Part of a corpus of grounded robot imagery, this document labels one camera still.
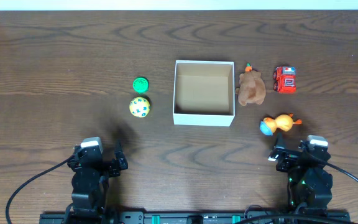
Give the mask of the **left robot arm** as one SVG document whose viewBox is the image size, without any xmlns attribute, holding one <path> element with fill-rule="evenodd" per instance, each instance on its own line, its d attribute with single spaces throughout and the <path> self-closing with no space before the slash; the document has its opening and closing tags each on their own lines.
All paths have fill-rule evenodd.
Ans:
<svg viewBox="0 0 358 224">
<path fill-rule="evenodd" d="M 116 141 L 114 158 L 104 161 L 101 138 L 86 138 L 74 147 L 73 156 L 67 164 L 75 173 L 71 180 L 74 214 L 92 218 L 105 216 L 109 179 L 120 176 L 122 170 L 128 169 L 121 142 Z"/>
</svg>

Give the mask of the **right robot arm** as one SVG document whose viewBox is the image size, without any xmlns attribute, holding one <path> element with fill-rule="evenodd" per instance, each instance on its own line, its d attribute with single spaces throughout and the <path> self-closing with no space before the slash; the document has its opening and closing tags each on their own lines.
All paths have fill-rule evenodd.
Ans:
<svg viewBox="0 0 358 224">
<path fill-rule="evenodd" d="M 307 140 L 300 142 L 298 150 L 290 150 L 283 135 L 277 134 L 268 159 L 277 163 L 277 171 L 288 174 L 290 210 L 327 209 L 332 199 L 333 177 L 324 170 L 324 163 L 330 158 L 328 142 L 321 136 L 309 135 Z"/>
</svg>

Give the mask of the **yellow ball with letters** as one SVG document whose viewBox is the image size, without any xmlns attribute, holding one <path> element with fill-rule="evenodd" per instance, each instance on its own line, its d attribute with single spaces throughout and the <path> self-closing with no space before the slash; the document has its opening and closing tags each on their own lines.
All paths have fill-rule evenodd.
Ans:
<svg viewBox="0 0 358 224">
<path fill-rule="evenodd" d="M 141 96 L 132 99 L 131 102 L 129 103 L 129 110 L 131 112 L 131 115 L 138 118 L 146 117 L 150 109 L 151 109 L 151 105 L 149 101 Z"/>
</svg>

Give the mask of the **green round toy disc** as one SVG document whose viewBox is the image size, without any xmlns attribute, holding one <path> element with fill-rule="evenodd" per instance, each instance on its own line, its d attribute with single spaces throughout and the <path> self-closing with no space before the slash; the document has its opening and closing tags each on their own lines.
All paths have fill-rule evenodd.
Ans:
<svg viewBox="0 0 358 224">
<path fill-rule="evenodd" d="M 144 94 L 149 89 L 149 81 L 144 77 L 137 77 L 134 79 L 132 87 L 138 94 Z"/>
</svg>

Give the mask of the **yellow rubber duck toy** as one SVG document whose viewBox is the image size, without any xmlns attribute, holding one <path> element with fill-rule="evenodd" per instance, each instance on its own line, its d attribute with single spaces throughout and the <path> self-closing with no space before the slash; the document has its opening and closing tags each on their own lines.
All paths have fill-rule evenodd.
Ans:
<svg viewBox="0 0 358 224">
<path fill-rule="evenodd" d="M 302 120 L 294 120 L 293 114 L 281 114 L 276 118 L 266 117 L 264 118 L 260 124 L 259 129 L 260 131 L 266 136 L 272 136 L 277 129 L 281 129 L 284 132 L 291 130 L 293 125 L 295 124 L 302 124 Z"/>
</svg>

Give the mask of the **red toy fire truck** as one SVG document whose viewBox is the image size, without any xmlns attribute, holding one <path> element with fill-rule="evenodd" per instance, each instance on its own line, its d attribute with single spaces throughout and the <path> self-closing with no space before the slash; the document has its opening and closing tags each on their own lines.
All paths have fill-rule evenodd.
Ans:
<svg viewBox="0 0 358 224">
<path fill-rule="evenodd" d="M 273 89 L 278 93 L 293 94 L 296 92 L 295 78 L 295 67 L 277 67 L 273 73 Z"/>
</svg>

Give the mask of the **brown plush bear toy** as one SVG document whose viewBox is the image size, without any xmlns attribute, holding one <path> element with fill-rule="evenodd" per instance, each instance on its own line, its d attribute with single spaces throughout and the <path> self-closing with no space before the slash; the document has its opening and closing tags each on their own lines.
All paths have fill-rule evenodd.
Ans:
<svg viewBox="0 0 358 224">
<path fill-rule="evenodd" d="M 239 75 L 240 87 L 235 89 L 240 105 L 245 106 L 250 103 L 261 105 L 266 96 L 265 83 L 262 80 L 262 73 L 253 69 L 247 63 L 245 72 Z"/>
</svg>

